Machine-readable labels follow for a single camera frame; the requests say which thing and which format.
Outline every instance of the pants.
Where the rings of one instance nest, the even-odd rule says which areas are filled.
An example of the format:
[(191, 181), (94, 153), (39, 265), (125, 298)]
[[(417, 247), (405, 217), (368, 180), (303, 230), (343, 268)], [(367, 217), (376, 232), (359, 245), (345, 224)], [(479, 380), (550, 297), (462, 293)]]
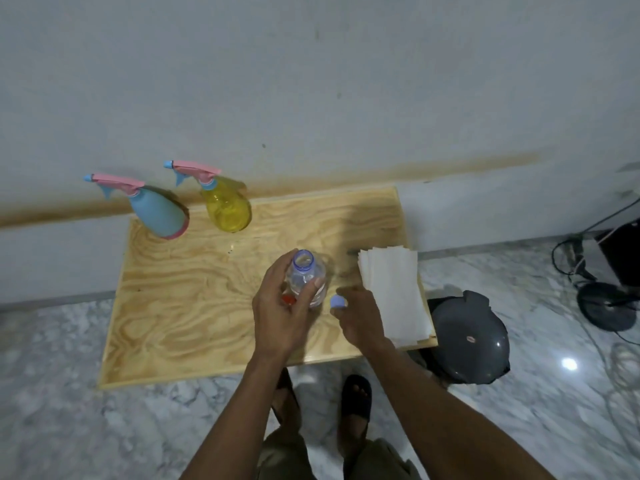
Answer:
[[(366, 440), (361, 450), (344, 460), (346, 480), (420, 480), (411, 461), (403, 461), (382, 439)], [(257, 480), (316, 480), (307, 446), (299, 433), (276, 429), (265, 439), (258, 459)]]

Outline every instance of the blue bottle rim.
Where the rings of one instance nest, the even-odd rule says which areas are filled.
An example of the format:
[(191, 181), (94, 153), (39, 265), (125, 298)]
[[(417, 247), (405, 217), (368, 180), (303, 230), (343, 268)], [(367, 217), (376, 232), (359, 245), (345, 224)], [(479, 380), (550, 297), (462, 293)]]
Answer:
[[(300, 256), (305, 256), (305, 255), (309, 255), (311, 256), (311, 262), (307, 265), (307, 266), (299, 266), (296, 263), (296, 259), (298, 259)], [(295, 256), (293, 256), (293, 267), (296, 268), (297, 271), (300, 271), (301, 273), (304, 273), (306, 271), (309, 271), (311, 268), (313, 268), (313, 266), (316, 263), (316, 258), (314, 258), (314, 254), (306, 249), (300, 249)]]

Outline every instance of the slipper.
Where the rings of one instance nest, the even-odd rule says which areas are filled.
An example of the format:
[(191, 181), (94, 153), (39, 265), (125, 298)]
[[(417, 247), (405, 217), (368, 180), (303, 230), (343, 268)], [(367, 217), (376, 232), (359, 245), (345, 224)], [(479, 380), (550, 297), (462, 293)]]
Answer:
[[(359, 391), (354, 391), (353, 386), (358, 386)], [(360, 416), (367, 420), (367, 423), (371, 419), (371, 384), (364, 377), (357, 374), (352, 374), (347, 377), (347, 380), (342, 386), (342, 405), (340, 407), (340, 416), (345, 417), (351, 414)], [(363, 437), (367, 435), (367, 429), (364, 430)]]
[[(291, 395), (293, 395), (293, 400), (296, 402), (298, 409), (300, 409), (300, 404), (298, 403), (296, 393), (293, 392), (293, 383), (291, 382), (291, 376), (289, 375), (289, 371), (286, 367), (284, 367), (282, 369), (282, 372), (280, 373), (280, 378), (278, 379), (278, 384), (276, 385), (276, 390), (278, 389), (289, 389), (289, 391), (291, 391)], [(278, 415), (273, 406), (271, 407), (271, 411), (273, 411), (274, 416), (276, 416), (278, 423), (282, 424), (282, 418)]]

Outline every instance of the floor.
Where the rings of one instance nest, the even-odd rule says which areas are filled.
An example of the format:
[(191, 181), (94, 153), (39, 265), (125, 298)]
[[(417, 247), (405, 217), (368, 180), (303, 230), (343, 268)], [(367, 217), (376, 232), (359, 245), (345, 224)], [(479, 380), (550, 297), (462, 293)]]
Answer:
[[(575, 291), (550, 265), (551, 247), (423, 256), (430, 298), (480, 292), (509, 331), (510, 373), (450, 391), (558, 479), (636, 479), (640, 347), (585, 322)], [(176, 479), (228, 402), (238, 376), (96, 390), (111, 306), (104, 300), (0, 315), (0, 478)], [(640, 341), (640, 326), (625, 336)], [(562, 366), (567, 358), (575, 370)], [(337, 407), (342, 378), (352, 371), (372, 380), (369, 437), (386, 437), (418, 465), (366, 361), (295, 367), (317, 478), (341, 478)], [(271, 417), (267, 432), (275, 425)]]

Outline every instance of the paper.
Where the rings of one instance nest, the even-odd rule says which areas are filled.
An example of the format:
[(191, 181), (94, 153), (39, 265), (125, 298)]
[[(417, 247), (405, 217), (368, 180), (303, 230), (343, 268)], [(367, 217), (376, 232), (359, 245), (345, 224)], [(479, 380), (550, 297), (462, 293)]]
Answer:
[(418, 286), (417, 251), (402, 246), (360, 251), (358, 266), (380, 309), (385, 336), (396, 347), (428, 339), (431, 321)]

